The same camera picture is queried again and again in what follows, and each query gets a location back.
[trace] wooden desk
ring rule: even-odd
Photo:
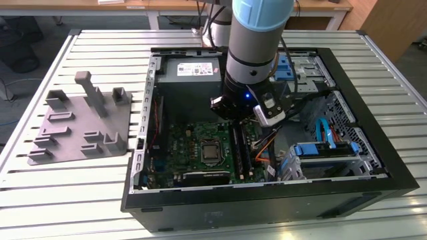
[[[299,2],[302,17],[331,18],[327,30],[338,30],[346,13],[354,8],[348,0],[340,0],[339,4],[327,0]],[[99,5],[98,0],[0,0],[0,16],[148,16],[152,30],[159,29],[159,16],[195,15],[198,3],[192,0],[127,0],[106,5]]]

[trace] cable on floor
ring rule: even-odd
[[[16,121],[11,121],[11,122],[7,122],[7,123],[0,123],[0,127],[1,126],[5,126],[5,125],[9,125],[9,124],[15,124],[17,123],[20,120],[16,120]]]
[[[7,83],[5,86],[9,86],[9,85],[16,84],[16,83],[19,83],[19,82],[33,81],[33,80],[43,81],[43,78],[25,78],[25,79],[20,79],[20,80],[16,80],[16,81],[12,81],[12,82]]]
[[[3,84],[3,87],[4,87],[4,95],[5,95],[5,100],[9,102],[9,103],[13,103],[16,98],[13,99],[13,97],[9,99],[9,96],[8,96],[8,88],[7,88],[7,84],[5,84],[5,81],[3,80],[3,78],[0,77],[0,81],[1,81],[1,84]]]

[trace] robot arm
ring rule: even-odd
[[[223,96],[211,109],[224,119],[255,114],[263,127],[286,113],[268,80],[294,0],[234,0]]]

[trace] white label sticker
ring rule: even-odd
[[[334,10],[336,10],[336,11],[348,11],[350,7],[336,7],[336,8],[334,8]]]
[[[127,9],[146,9],[144,6],[127,6]]]
[[[186,62],[178,64],[178,76],[208,76],[214,75],[211,62]]]
[[[276,175],[276,170],[272,168],[272,166],[270,166],[268,165],[268,167],[267,167],[267,172],[272,175],[272,176],[275,176]]]

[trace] orange wire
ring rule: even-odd
[[[272,143],[272,141],[275,140],[276,135],[270,139],[270,141],[267,142],[266,146],[262,148],[262,150],[259,151],[255,160],[258,161],[259,159],[267,160],[264,158],[260,158],[260,155],[263,153],[263,151],[266,150],[266,148],[268,147],[268,145]]]
[[[256,159],[256,162],[270,162],[270,160],[266,158],[259,158],[259,159]]]

